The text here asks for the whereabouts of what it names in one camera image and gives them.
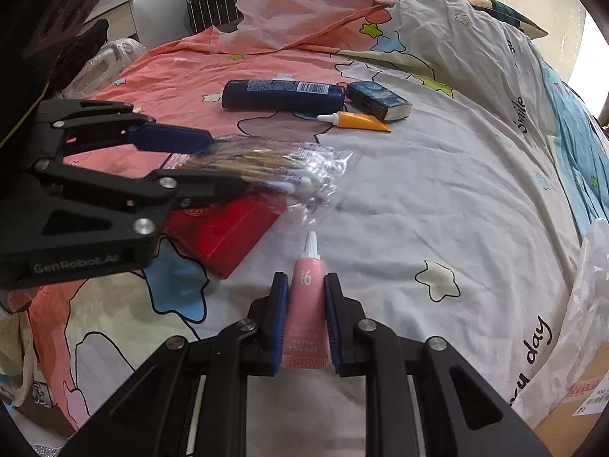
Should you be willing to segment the red square gift box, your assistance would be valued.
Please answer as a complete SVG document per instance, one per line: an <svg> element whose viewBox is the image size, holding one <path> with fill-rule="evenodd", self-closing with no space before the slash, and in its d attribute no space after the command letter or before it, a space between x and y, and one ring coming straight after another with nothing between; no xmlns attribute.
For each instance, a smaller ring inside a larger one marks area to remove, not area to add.
<svg viewBox="0 0 609 457"><path fill-rule="evenodd" d="M174 211L166 230L207 269L229 278L286 209L285 195L254 191L209 208Z"/></svg>

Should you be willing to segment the pink cream tube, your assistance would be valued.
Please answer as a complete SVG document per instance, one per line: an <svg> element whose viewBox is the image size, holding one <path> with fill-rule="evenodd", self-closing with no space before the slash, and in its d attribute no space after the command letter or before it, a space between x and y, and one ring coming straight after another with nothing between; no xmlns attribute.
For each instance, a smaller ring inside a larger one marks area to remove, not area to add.
<svg viewBox="0 0 609 457"><path fill-rule="evenodd" d="M329 363L324 278L317 234L310 231L292 273L282 368L324 369Z"/></svg>

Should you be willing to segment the cotton swab plastic bag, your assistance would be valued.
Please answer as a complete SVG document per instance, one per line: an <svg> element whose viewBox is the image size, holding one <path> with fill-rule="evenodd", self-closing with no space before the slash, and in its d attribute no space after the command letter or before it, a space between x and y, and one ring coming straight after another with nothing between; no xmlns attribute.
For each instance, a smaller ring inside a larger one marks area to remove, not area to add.
<svg viewBox="0 0 609 457"><path fill-rule="evenodd" d="M358 161L354 151L316 142L232 136L196 154L173 154L164 167L235 173L257 189L285 195L289 208L312 215L338 202Z"/></svg>

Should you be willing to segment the orange sunscreen tube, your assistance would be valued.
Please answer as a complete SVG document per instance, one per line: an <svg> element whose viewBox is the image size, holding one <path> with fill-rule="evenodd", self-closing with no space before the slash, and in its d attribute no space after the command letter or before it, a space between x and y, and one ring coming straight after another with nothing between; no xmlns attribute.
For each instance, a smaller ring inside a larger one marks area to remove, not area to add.
<svg viewBox="0 0 609 457"><path fill-rule="evenodd" d="M371 115L354 112L335 112L317 116L319 122L327 123L342 129L390 132L391 128Z"/></svg>

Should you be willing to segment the clear plastic bag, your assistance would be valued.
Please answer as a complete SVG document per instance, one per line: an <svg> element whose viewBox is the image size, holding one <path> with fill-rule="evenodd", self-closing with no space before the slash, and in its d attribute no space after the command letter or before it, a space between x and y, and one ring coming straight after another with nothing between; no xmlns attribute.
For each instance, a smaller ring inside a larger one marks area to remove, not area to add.
<svg viewBox="0 0 609 457"><path fill-rule="evenodd" d="M137 40L121 38L108 42L84 64L75 79L61 91L67 99L92 98L113 84L131 64L142 58L147 49Z"/></svg>

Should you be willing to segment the black clothing pile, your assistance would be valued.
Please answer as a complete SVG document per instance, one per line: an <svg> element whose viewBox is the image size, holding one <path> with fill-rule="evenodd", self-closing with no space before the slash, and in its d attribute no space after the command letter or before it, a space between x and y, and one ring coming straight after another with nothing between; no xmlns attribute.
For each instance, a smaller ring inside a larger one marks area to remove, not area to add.
<svg viewBox="0 0 609 457"><path fill-rule="evenodd" d="M100 19L83 34L74 38L60 55L48 81L43 99L51 99L66 89L86 63L94 58L107 42L109 22Z"/></svg>

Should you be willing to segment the dark blue bottle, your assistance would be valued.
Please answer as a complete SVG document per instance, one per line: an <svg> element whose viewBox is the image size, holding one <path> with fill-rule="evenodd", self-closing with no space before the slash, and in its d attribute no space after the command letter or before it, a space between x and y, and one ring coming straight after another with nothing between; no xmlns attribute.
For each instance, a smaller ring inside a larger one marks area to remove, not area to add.
<svg viewBox="0 0 609 457"><path fill-rule="evenodd" d="M317 116L342 110L345 90L338 85L301 80L229 80L221 103L229 110Z"/></svg>

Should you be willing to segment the white dressing table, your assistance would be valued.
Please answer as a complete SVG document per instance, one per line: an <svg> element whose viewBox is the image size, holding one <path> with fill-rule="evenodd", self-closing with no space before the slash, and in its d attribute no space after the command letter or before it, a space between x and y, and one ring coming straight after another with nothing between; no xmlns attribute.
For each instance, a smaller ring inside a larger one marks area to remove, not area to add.
<svg viewBox="0 0 609 457"><path fill-rule="evenodd" d="M138 40L138 31L135 22L135 0L100 0L84 22L81 33L92 28L98 21L106 20L108 23L107 40L132 38Z"/></svg>

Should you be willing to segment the cartoon star bed sheet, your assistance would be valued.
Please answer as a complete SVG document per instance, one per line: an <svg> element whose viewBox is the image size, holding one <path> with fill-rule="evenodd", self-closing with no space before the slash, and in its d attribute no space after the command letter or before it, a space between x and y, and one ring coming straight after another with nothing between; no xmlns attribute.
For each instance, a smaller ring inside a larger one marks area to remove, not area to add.
<svg viewBox="0 0 609 457"><path fill-rule="evenodd" d="M256 77L369 80L412 110L388 133L226 112L228 81ZM304 160L293 195L255 195L274 225L228 278L203 257L213 234L191 210L148 267L47 286L3 314L1 392L15 404L41 376L80 428L168 336L241 318L309 229L367 314L410 339L445 337L529 425L608 339L607 141L534 43L466 0L399 0L346 23L267 14L261 31L153 48L99 98Z"/></svg>

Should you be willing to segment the pink crumpled sheet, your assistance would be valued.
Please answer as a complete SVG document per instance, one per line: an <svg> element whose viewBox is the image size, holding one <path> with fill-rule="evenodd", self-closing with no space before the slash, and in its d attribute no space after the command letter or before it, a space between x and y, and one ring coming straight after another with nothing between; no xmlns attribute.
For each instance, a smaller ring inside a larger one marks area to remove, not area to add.
<svg viewBox="0 0 609 457"><path fill-rule="evenodd" d="M233 32L213 30L210 45L223 53L291 48L329 29L399 0L238 0L242 20Z"/></svg>

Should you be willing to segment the blue tissue pack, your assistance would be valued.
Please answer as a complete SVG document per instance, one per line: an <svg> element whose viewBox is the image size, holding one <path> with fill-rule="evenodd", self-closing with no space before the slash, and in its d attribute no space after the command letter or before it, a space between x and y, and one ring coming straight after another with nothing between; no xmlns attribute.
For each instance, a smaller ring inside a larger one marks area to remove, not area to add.
<svg viewBox="0 0 609 457"><path fill-rule="evenodd" d="M410 116L412 104L374 81L353 81L346 96L360 112L368 113L381 122L395 122Z"/></svg>

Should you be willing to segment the white plastic bag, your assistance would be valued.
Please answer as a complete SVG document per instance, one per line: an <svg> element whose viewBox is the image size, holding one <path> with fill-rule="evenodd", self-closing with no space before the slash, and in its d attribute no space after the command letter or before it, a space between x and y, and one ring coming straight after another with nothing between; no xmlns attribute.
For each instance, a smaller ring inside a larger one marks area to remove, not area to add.
<svg viewBox="0 0 609 457"><path fill-rule="evenodd" d="M608 342L608 221L597 219L583 238L563 324L549 357L512 409L536 428L567 395Z"/></svg>

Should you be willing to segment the brown cardboard box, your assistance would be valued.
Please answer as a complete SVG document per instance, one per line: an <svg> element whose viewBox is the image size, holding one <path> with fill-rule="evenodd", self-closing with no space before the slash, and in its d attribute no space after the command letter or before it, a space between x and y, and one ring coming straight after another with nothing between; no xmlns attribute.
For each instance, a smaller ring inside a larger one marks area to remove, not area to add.
<svg viewBox="0 0 609 457"><path fill-rule="evenodd" d="M572 456L608 406L608 344L603 344L561 403L537 426L552 456Z"/></svg>

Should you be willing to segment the light blue quilt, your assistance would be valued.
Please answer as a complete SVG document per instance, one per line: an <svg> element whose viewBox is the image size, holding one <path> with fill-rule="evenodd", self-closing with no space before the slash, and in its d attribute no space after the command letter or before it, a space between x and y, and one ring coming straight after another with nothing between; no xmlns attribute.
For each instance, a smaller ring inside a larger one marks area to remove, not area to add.
<svg viewBox="0 0 609 457"><path fill-rule="evenodd" d="M608 218L608 141L579 96L547 63L542 64L554 127L548 134L558 176L574 221L584 235Z"/></svg>

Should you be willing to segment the dark cartoon pillow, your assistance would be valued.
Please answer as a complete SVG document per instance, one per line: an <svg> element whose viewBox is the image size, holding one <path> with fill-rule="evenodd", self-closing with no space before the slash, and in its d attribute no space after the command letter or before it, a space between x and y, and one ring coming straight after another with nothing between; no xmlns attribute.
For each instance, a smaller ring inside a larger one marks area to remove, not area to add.
<svg viewBox="0 0 609 457"><path fill-rule="evenodd" d="M484 11L496 20L519 29L531 39L543 38L548 32L511 6L497 0L467 0L475 10Z"/></svg>

